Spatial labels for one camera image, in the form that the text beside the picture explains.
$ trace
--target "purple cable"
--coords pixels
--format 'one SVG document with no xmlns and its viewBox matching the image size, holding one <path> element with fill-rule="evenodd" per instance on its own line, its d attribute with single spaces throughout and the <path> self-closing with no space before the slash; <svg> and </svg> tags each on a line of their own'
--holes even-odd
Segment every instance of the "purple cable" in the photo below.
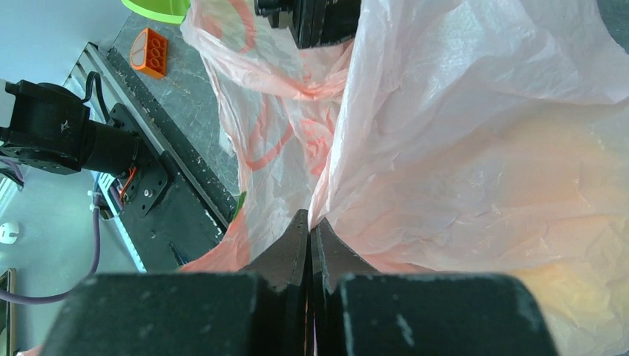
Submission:
<svg viewBox="0 0 629 356">
<path fill-rule="evenodd" d="M 116 201 L 116 205 L 118 205 L 118 209 L 122 210 L 122 201 L 120 200 L 120 193 L 118 193 L 118 189 L 116 189 L 113 185 L 109 187 L 109 192 L 113 197 L 113 200 Z"/>
<path fill-rule="evenodd" d="M 90 271 L 88 272 L 88 275 L 86 277 L 91 276 L 92 274 L 96 273 L 96 270 L 98 269 L 98 265 L 100 262 L 100 227 L 99 227 L 99 207 L 98 204 L 100 203 L 100 196 L 98 194 L 94 194 L 94 210 L 92 212 L 92 223 L 93 223 L 93 229 L 94 229 L 94 257 L 92 259 L 92 266 L 90 267 Z M 55 303 L 55 302 L 59 302 L 60 300 L 63 300 L 67 297 L 68 294 L 70 294 L 70 292 L 72 291 L 72 289 L 70 291 L 65 291 L 61 294 L 56 294 L 56 295 L 51 295 L 49 297 L 26 297 L 24 295 L 17 295 L 17 294 L 13 294 L 13 293 L 9 293 L 8 291 L 5 291 L 4 289 L 0 289 L 0 299 L 2 300 L 6 300 L 9 303 L 15 303 L 15 304 L 30 304 L 30 305 L 35 305 L 35 304 L 48 304 L 48 303 Z"/>
<path fill-rule="evenodd" d="M 15 163 L 14 161 L 10 161 L 8 159 L 0 159 L 0 162 L 4 163 L 5 165 L 10 166 L 11 169 L 13 169 L 13 172 L 16 174 L 16 177 L 18 177 L 18 179 L 24 182 L 24 176 L 22 176 L 22 173 L 19 170 L 17 163 Z"/>
</svg>

